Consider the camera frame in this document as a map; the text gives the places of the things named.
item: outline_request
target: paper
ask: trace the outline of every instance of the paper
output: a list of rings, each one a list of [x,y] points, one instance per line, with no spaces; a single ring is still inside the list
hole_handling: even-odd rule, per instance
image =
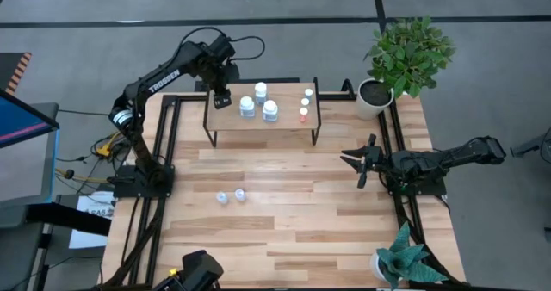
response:
[[[113,192],[94,192],[90,197],[79,196],[77,210],[97,214],[98,216],[113,219],[115,208],[111,205]],[[90,234],[72,230],[69,249],[102,247],[107,244],[107,236]]]

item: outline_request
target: monitor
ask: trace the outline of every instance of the monitor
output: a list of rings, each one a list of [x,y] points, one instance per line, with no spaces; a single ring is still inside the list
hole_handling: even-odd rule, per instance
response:
[[[0,90],[0,148],[58,128],[58,122]]]

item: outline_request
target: wooden plank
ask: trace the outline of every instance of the wooden plank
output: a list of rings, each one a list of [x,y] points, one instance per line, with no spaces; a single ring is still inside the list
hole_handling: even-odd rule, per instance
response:
[[[144,135],[150,149],[162,96],[147,103]],[[316,146],[309,131],[276,130],[220,132],[213,148],[202,129],[204,106],[182,104],[172,162],[176,181],[166,203],[155,283],[169,269],[181,268],[183,255],[204,249],[224,267],[223,288],[387,287],[371,274],[369,259],[398,231],[393,200],[375,173],[368,174],[364,189],[356,188],[358,175],[339,158],[370,133],[380,135],[378,121],[357,119],[353,102],[322,102]],[[419,100],[403,96],[398,110],[400,119],[404,113],[408,148],[430,149]],[[163,150],[171,116],[169,111]],[[235,189],[243,189],[247,200],[237,201]],[[220,191],[229,195],[226,205],[216,201]],[[452,275],[464,278],[447,209],[434,197],[419,196],[418,203],[430,248]],[[102,265],[106,279],[121,263],[132,207],[133,200],[117,202]],[[141,281],[148,252],[142,254]]]
[[[255,96],[255,84],[228,84],[232,92],[232,105],[222,109],[208,104],[207,128],[210,131],[249,131],[249,130],[278,130],[278,129],[315,129],[318,126],[318,111],[316,96],[312,97],[308,106],[308,115],[305,122],[299,121],[300,100],[304,98],[304,91],[312,89],[314,83],[299,84],[267,84],[268,99],[275,101],[278,107],[277,122],[266,123],[263,120],[262,108],[255,106],[254,118],[242,118],[239,115],[239,101],[243,96]]]

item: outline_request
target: green plant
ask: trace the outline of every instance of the green plant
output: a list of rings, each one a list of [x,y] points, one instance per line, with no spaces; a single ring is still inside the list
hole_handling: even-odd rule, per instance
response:
[[[440,282],[448,278],[428,265],[421,263],[429,253],[423,251],[424,245],[410,247],[410,227],[408,223],[399,229],[398,235],[390,249],[377,249],[379,268],[385,279],[390,282],[392,290],[398,287],[400,277],[414,282]]]
[[[390,24],[384,34],[373,32],[377,43],[366,55],[373,57],[373,69],[368,74],[376,80],[384,79],[389,90],[394,88],[395,98],[404,91],[417,97],[424,86],[436,88],[432,76],[451,62],[455,53],[452,40],[442,36],[442,30],[429,26],[427,16],[422,21],[399,20]]]

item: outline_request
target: potted plant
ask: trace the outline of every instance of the potted plant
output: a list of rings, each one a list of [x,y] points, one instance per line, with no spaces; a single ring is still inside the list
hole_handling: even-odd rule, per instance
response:
[[[403,92],[417,97],[421,88],[436,88],[432,79],[438,70],[445,69],[455,52],[452,40],[442,36],[442,30],[430,27],[430,18],[413,19],[388,25],[384,34],[373,32],[376,44],[367,57],[372,57],[372,78],[358,87],[356,104],[358,116],[374,119],[393,98]]]
[[[410,227],[408,223],[399,229],[390,249],[380,248],[371,257],[371,269],[374,275],[388,281],[392,290],[398,287],[402,278],[414,282],[441,282],[448,278],[421,260],[429,253],[423,251],[424,245],[410,246]]]

